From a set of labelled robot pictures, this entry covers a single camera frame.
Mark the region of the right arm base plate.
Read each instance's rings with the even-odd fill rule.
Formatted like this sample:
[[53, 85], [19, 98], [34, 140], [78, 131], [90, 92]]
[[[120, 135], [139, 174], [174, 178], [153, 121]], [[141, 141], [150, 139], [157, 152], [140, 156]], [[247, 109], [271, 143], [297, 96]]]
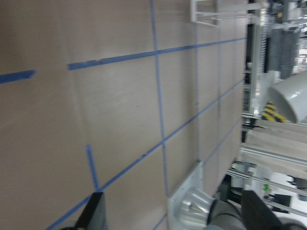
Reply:
[[203, 190], [203, 169], [200, 161], [194, 164], [167, 199], [169, 230], [188, 230], [179, 215], [182, 208], [189, 210], [191, 202], [187, 201], [187, 197], [194, 189]]

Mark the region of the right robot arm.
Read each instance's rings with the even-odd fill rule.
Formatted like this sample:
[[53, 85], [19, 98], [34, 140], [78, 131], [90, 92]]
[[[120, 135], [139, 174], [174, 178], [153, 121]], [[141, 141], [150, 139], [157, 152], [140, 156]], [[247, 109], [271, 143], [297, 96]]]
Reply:
[[177, 220], [187, 230], [244, 230], [240, 210], [195, 187], [183, 197]]

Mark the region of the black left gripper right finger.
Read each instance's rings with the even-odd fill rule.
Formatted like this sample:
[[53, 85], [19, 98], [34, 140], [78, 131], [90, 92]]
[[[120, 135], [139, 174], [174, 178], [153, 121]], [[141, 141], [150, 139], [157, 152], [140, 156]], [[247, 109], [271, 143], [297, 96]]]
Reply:
[[280, 230], [283, 225], [252, 190], [242, 192], [241, 216], [247, 230]]

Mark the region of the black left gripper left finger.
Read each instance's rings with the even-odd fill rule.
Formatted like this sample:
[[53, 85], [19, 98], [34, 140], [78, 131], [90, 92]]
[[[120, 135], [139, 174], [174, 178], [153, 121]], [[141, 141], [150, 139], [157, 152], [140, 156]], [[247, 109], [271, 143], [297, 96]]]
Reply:
[[103, 192], [92, 193], [87, 205], [74, 225], [74, 230], [104, 230], [106, 205]]

